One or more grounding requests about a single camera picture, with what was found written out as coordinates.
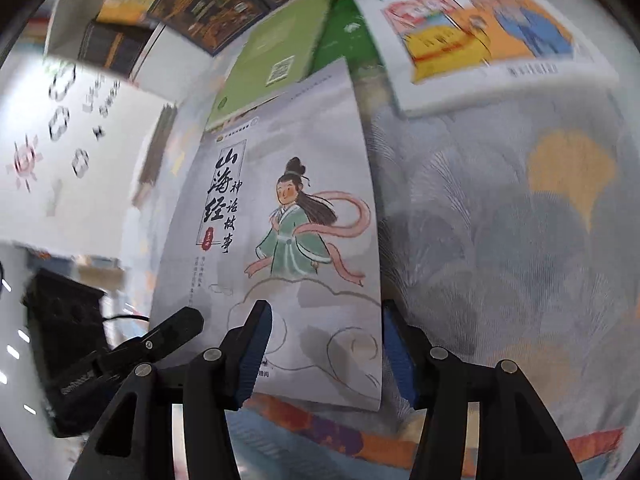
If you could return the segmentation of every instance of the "black device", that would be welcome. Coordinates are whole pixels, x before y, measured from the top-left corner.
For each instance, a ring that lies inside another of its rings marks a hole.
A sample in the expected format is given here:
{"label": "black device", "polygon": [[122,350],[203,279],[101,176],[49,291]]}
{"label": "black device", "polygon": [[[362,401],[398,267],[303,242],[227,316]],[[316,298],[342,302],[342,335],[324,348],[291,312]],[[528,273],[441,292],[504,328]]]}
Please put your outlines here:
{"label": "black device", "polygon": [[254,304],[244,326],[188,364],[139,364],[91,432],[69,480],[174,480],[172,404],[182,404],[190,480],[239,480],[224,410],[254,389],[271,335],[271,306]]}
{"label": "black device", "polygon": [[160,360],[202,331],[202,315],[184,307],[110,350],[100,313],[103,295],[40,269],[22,298],[47,420],[57,437],[90,431],[133,367]]}
{"label": "black device", "polygon": [[426,408],[410,480],[460,480],[469,402],[480,403],[477,480],[581,480],[571,452],[518,365],[462,362],[383,302],[383,344],[400,394]]}

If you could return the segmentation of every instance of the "screw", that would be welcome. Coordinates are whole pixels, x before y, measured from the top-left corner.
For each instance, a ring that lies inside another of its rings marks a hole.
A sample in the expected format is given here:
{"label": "screw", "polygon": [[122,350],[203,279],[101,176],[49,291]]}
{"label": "screw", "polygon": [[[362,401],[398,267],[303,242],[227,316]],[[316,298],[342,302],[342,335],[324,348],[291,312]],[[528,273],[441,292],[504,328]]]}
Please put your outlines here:
{"label": "screw", "polygon": [[518,365],[508,359],[505,359],[500,363],[500,368],[508,374],[514,374],[518,371]]}
{"label": "screw", "polygon": [[447,352],[447,350],[442,346],[434,346],[429,352],[429,355],[438,361],[442,361],[449,357],[449,352]]}
{"label": "screw", "polygon": [[151,373],[151,365],[149,363],[142,363],[136,366],[136,375],[138,377],[146,377]]}
{"label": "screw", "polygon": [[205,361],[217,361],[222,357],[222,352],[220,348],[209,348],[209,350],[205,350],[202,357],[204,357]]}

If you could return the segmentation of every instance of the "green robe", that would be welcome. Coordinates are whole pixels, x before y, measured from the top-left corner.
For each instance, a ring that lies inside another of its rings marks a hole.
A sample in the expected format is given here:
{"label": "green robe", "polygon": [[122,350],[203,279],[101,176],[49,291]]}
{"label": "green robe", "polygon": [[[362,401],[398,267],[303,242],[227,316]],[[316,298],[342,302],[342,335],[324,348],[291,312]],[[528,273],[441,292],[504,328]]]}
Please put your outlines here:
{"label": "green robe", "polygon": [[279,231],[273,228],[255,248],[258,258],[271,258],[271,274],[281,278],[300,278],[316,274],[311,262],[331,263],[329,251],[317,233],[302,233],[293,236],[293,229],[308,224],[309,218],[297,204],[276,213]]}

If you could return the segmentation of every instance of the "black cable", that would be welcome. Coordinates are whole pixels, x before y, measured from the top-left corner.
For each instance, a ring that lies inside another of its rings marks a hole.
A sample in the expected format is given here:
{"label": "black cable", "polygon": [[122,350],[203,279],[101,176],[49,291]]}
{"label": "black cable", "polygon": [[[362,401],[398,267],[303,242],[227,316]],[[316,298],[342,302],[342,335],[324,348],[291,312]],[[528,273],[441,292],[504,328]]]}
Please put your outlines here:
{"label": "black cable", "polygon": [[147,316],[139,316],[138,314],[118,314],[117,316],[103,317],[103,321],[113,321],[114,319],[139,319],[141,321],[149,321]]}

